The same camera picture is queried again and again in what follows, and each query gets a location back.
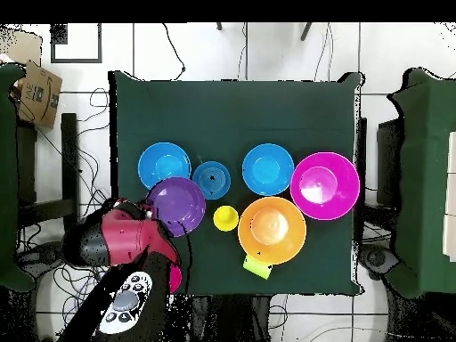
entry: blue bowl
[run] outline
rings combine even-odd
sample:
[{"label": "blue bowl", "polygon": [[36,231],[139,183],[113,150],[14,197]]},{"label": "blue bowl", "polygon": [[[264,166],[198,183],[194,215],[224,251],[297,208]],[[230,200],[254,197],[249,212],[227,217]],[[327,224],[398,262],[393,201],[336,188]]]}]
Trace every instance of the blue bowl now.
[{"label": "blue bowl", "polygon": [[207,200],[222,198],[232,183],[228,169],[216,161],[207,161],[199,165],[193,173],[192,180],[201,188]]},{"label": "blue bowl", "polygon": [[138,162],[138,175],[147,189],[169,177],[190,178],[190,172],[189,157],[181,147],[171,142],[152,144]]},{"label": "blue bowl", "polygon": [[295,164],[289,153],[277,144],[260,144],[242,163],[242,177],[256,194],[271,196],[289,187]]}]

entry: cardboard box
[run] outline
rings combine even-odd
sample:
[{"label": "cardboard box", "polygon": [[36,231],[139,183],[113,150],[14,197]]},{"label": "cardboard box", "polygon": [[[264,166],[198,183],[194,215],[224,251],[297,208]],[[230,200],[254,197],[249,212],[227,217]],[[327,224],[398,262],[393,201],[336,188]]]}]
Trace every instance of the cardboard box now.
[{"label": "cardboard box", "polygon": [[0,53],[6,53],[20,64],[33,61],[41,66],[41,44],[42,38],[36,34],[0,28]]},{"label": "cardboard box", "polygon": [[21,88],[19,118],[37,126],[53,128],[61,78],[29,61]]}]

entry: orange bowl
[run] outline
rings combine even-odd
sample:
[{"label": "orange bowl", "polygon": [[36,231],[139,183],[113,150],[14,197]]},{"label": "orange bowl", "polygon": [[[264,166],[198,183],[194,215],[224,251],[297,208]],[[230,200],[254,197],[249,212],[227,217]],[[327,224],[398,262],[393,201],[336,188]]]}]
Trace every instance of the orange bowl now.
[{"label": "orange bowl", "polygon": [[269,265],[293,258],[304,245],[305,220],[289,200],[264,197],[251,203],[240,216],[238,237],[252,258]]}]

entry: small blue bowl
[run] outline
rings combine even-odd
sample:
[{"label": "small blue bowl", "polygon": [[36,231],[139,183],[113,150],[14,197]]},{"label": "small blue bowl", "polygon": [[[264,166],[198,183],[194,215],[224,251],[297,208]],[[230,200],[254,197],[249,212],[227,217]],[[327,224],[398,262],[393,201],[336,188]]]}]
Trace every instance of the small blue bowl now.
[{"label": "small blue bowl", "polygon": [[228,169],[216,161],[207,161],[199,165],[193,173],[192,180],[201,188],[207,200],[222,198],[232,184]]}]

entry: white floor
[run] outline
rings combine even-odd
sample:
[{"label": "white floor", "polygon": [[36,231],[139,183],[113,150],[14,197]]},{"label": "white floor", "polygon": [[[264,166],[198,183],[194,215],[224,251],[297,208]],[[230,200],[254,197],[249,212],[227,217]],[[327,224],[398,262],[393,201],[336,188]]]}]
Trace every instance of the white floor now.
[{"label": "white floor", "polygon": [[[361,71],[362,116],[368,119],[366,186],[377,187],[376,132],[378,124],[398,116],[386,94],[397,91],[408,68],[424,67],[440,77],[456,71],[456,35],[454,23],[331,23],[322,54],[328,23],[315,22],[306,41],[299,37],[304,22],[267,22],[248,24],[248,80],[314,80],[317,63],[322,56],[316,81],[338,80],[344,73]],[[242,22],[168,24],[176,51],[186,71],[181,80],[220,80],[238,77],[240,53],[245,45]],[[102,24],[102,63],[50,62],[49,25],[21,25],[43,38],[42,66],[63,79],[55,128],[41,129],[61,148],[60,119],[62,112],[76,112],[84,120],[103,110],[103,90],[108,91],[108,70],[124,70],[140,79],[170,79],[181,71],[181,64],[167,41],[161,24]],[[56,58],[96,58],[97,28],[95,24],[69,24],[69,43],[55,47]],[[332,60],[330,47],[333,45]],[[240,80],[246,80],[246,52],[240,64]],[[109,123],[109,110],[86,122],[79,122],[79,131]],[[109,130],[81,135],[80,148],[98,161],[100,172],[95,185],[110,194]],[[90,184],[91,172],[81,160],[82,176]],[[50,143],[38,134],[37,199],[61,198],[61,157]],[[367,201],[375,202],[375,192],[366,192]],[[81,183],[81,203],[90,198]],[[61,221],[49,221],[34,239],[37,242],[58,240],[63,234]],[[36,227],[30,227],[30,235]],[[57,281],[66,290],[69,284]],[[383,285],[372,281],[362,267],[357,280],[365,292],[355,298],[343,296],[288,296],[288,319],[284,326],[270,330],[273,342],[381,342],[387,326],[387,301]],[[38,299],[40,334],[54,335],[63,324],[62,305],[69,295],[55,286],[48,274],[43,279]],[[283,305],[286,297],[277,295],[272,305]],[[279,307],[273,307],[270,327],[283,323]]]}]

